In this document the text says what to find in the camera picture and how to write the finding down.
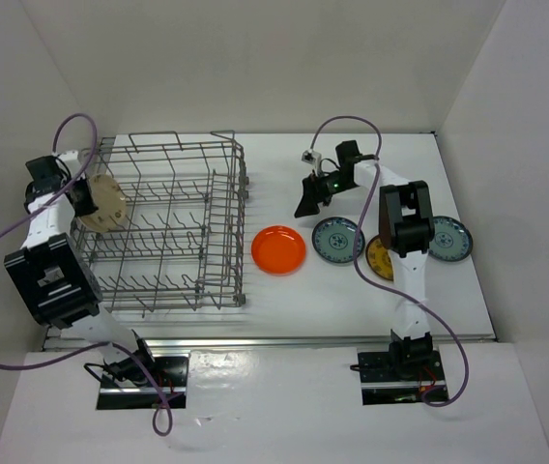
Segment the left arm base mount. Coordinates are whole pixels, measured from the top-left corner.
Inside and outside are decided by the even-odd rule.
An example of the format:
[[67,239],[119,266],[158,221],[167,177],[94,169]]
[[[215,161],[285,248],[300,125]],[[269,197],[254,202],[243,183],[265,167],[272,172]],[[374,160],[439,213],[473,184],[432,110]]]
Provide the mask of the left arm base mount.
[[[86,363],[86,366],[99,382],[97,410],[148,410],[160,404],[159,396],[149,382],[145,386],[136,387],[129,381],[115,380],[100,364]],[[167,396],[170,407],[185,409],[189,353],[156,357],[155,366],[154,378]]]

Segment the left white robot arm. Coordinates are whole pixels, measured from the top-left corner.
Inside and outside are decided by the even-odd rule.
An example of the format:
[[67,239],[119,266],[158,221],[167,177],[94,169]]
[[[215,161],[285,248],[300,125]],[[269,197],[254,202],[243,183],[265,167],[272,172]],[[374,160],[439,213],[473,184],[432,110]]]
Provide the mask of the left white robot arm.
[[73,220],[96,211],[87,175],[79,175],[62,196],[48,202],[82,165],[76,150],[26,163],[32,181],[24,208],[38,214],[29,219],[25,241],[5,256],[4,266],[38,324],[102,343],[106,373],[117,383],[144,387],[156,378],[158,363],[145,341],[104,307],[100,285],[71,236]]

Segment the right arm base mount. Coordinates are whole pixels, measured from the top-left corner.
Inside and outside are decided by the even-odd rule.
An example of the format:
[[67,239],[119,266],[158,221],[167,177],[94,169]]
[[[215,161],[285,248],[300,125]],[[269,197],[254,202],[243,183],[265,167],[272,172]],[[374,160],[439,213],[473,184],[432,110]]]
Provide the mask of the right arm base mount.
[[401,377],[390,366],[387,352],[358,352],[350,370],[359,375],[362,405],[421,403],[426,394],[430,402],[449,400],[446,376],[439,352],[408,377]]

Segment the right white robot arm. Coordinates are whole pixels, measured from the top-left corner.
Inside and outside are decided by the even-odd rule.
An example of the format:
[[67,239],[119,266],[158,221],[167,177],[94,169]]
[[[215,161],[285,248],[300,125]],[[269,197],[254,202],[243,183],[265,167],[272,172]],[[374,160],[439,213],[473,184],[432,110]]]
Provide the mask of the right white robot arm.
[[390,329],[386,369],[401,380],[410,380],[428,365],[433,352],[427,314],[425,266],[435,229],[428,184],[410,181],[363,155],[356,141],[335,148],[338,167],[322,170],[322,156],[313,149],[302,154],[312,172],[302,180],[303,195],[297,218],[314,216],[343,191],[364,187],[368,200],[378,204],[378,236],[393,268],[393,292],[399,297]]

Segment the cream plate green patch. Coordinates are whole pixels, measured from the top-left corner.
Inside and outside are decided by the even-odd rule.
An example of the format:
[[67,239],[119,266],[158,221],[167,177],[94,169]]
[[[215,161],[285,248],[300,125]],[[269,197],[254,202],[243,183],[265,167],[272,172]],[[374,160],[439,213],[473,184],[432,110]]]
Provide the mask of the cream plate green patch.
[[108,232],[111,226],[97,215],[88,215],[78,218],[79,222],[88,230],[95,233]]

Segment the cream plate small motifs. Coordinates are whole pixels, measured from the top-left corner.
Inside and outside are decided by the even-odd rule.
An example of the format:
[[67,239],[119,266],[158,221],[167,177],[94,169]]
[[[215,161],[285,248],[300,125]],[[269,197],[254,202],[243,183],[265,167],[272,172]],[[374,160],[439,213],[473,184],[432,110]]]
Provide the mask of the cream plate small motifs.
[[104,219],[110,230],[120,227],[127,215],[127,198],[116,180],[107,174],[97,174],[89,184],[98,210],[92,215]]

